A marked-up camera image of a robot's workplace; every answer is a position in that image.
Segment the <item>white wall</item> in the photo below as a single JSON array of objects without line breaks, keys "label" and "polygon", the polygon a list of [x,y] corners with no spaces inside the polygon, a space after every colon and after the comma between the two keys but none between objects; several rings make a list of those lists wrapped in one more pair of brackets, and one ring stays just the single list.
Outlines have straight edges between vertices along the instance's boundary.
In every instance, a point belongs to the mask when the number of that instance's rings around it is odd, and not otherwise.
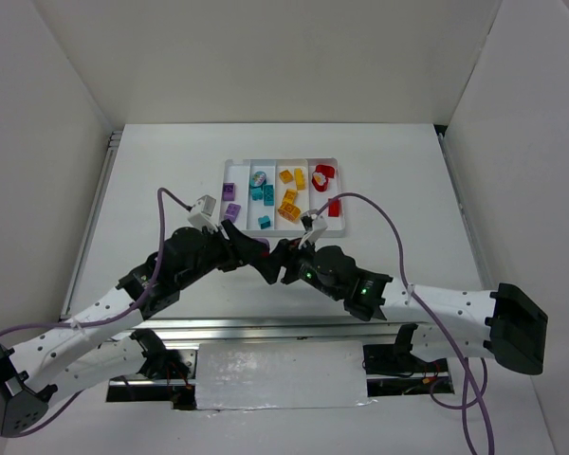
[{"label": "white wall", "polygon": [[559,455],[569,454],[569,10],[505,0],[446,143],[493,280],[550,317],[534,379]]},{"label": "white wall", "polygon": [[0,0],[0,329],[59,316],[106,139],[34,7]]},{"label": "white wall", "polygon": [[35,0],[116,126],[448,123],[501,0]]}]

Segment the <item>yellow block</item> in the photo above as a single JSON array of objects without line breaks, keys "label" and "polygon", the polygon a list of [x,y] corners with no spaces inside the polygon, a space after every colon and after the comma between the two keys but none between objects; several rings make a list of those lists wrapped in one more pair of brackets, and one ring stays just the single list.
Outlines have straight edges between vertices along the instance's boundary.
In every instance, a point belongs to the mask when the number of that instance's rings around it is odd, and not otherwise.
[{"label": "yellow block", "polygon": [[297,186],[297,191],[305,190],[305,178],[303,178],[302,168],[295,168],[295,185]]},{"label": "yellow block", "polygon": [[293,204],[283,202],[283,204],[278,209],[278,214],[285,218],[285,220],[295,223],[302,214],[302,211],[299,209],[299,207],[296,207]]},{"label": "yellow block", "polygon": [[288,202],[289,204],[294,204],[296,197],[297,197],[297,190],[287,188],[286,193],[284,194],[283,197],[283,203]]},{"label": "yellow block", "polygon": [[283,183],[288,183],[293,181],[293,174],[288,169],[285,169],[278,175],[281,177]]}]

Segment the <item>white panel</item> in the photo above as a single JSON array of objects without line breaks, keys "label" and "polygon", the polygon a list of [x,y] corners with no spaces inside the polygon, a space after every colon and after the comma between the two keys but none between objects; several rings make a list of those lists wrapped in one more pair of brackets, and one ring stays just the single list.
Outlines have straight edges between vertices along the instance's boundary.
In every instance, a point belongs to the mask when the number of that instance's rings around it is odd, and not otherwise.
[{"label": "white panel", "polygon": [[[346,191],[365,194],[394,218],[406,246],[407,273],[418,283],[480,289],[455,195],[431,125],[200,124],[127,125],[76,286],[72,311],[105,294],[156,251],[156,189],[184,201],[221,191],[225,159],[334,157]],[[395,238],[385,221],[358,200],[342,202],[340,245],[360,267],[398,274]],[[186,213],[167,203],[167,234],[188,225]],[[276,239],[271,238],[272,247]],[[246,267],[212,272],[181,294],[159,318],[274,318],[347,315],[334,302],[296,282],[268,286]]]},{"label": "white panel", "polygon": [[200,345],[198,359],[200,410],[351,408],[370,402],[360,341],[209,343]]},{"label": "white panel", "polygon": [[36,0],[124,123],[448,123],[501,0]]},{"label": "white panel", "polygon": [[[334,372],[322,373],[329,387]],[[453,373],[460,390],[460,371]],[[447,402],[457,400],[459,395]],[[528,377],[489,362],[486,404],[496,453],[554,455]],[[461,426],[459,412],[438,408],[427,395],[381,397],[369,406],[343,409],[186,412],[170,410],[168,403],[105,403],[103,385],[85,392],[42,432],[9,441],[5,453],[468,455]],[[469,429],[478,453],[486,453],[477,407],[469,412]]]},{"label": "white panel", "polygon": [[569,11],[505,1],[446,141],[491,275],[550,316],[541,405],[569,454]]},{"label": "white panel", "polygon": [[33,6],[1,0],[0,329],[57,319],[106,139]]}]

